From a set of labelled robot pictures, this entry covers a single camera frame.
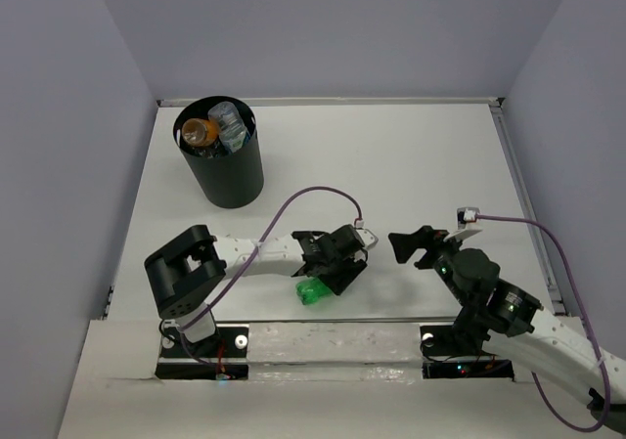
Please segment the clear bottle white-green label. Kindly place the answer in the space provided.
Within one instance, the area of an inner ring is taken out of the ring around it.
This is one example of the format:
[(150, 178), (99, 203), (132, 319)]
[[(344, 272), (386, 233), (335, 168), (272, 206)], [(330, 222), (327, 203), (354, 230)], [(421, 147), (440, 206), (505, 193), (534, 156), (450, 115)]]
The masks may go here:
[(219, 139), (230, 154), (240, 150), (248, 140), (248, 130), (238, 109), (231, 102), (221, 102), (208, 111), (208, 117), (219, 127)]

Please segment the orange juice bottle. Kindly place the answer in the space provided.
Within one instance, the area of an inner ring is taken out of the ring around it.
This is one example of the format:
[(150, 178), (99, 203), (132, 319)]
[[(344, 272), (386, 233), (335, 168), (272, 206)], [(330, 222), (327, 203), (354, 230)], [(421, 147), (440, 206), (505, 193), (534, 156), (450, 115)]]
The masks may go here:
[(211, 146), (219, 138), (219, 132), (218, 124), (211, 118), (190, 118), (181, 128), (182, 139), (196, 148)]

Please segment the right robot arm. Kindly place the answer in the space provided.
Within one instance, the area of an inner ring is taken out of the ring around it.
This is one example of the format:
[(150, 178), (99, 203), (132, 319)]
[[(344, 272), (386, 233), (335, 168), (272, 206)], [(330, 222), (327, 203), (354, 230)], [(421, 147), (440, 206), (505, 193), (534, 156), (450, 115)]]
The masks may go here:
[(432, 270), (461, 310), (450, 329), (452, 345), (471, 353), (478, 347), (545, 378), (584, 404), (595, 424), (625, 432), (625, 361), (604, 350), (591, 332), (569, 327), (541, 301), (500, 276), (500, 267), (478, 248), (464, 247), (469, 229), (454, 233), (422, 226), (388, 238), (398, 263), (417, 250), (420, 270)]

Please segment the clear bottle black label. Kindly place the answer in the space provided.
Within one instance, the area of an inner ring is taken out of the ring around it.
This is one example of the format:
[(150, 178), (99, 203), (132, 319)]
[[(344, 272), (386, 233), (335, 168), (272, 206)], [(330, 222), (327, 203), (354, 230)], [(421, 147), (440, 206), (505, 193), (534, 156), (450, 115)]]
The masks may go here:
[(212, 159), (212, 158), (220, 158), (227, 156), (228, 151), (220, 145), (217, 146), (209, 146), (209, 147), (199, 147), (199, 148), (191, 148), (191, 153), (195, 156)]

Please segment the green plastic bottle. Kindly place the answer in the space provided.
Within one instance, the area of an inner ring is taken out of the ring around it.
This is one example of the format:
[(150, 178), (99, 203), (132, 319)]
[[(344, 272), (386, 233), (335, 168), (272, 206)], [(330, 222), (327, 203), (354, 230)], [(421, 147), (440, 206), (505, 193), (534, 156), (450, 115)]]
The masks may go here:
[(297, 283), (295, 293), (303, 306), (317, 304), (321, 300), (335, 295), (319, 278), (310, 278)]

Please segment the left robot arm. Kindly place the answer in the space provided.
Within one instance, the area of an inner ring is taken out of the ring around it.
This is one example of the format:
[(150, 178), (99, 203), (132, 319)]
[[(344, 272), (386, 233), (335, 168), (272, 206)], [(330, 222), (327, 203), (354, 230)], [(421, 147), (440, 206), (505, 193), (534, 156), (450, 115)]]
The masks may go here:
[(351, 224), (261, 240), (214, 236), (195, 225), (150, 255), (144, 268), (158, 316), (176, 324), (191, 353), (204, 356), (217, 334), (206, 299), (220, 283), (258, 275), (316, 278), (340, 295), (367, 268), (377, 243), (371, 231)]

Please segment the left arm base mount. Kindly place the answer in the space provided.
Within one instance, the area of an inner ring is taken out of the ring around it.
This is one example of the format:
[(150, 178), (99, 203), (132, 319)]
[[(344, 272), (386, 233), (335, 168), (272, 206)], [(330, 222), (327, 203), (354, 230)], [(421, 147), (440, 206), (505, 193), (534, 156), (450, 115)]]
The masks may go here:
[(181, 343), (172, 321), (159, 324), (155, 376), (163, 380), (235, 381), (248, 378), (249, 325), (218, 324), (215, 335)]

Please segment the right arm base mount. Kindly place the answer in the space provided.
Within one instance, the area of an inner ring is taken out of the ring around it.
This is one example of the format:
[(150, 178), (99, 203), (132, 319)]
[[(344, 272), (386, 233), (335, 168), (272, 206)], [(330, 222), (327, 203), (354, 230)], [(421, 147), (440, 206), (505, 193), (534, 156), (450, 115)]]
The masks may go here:
[(426, 380), (504, 378), (514, 380), (513, 363), (485, 351), (451, 325), (421, 325), (422, 374)]

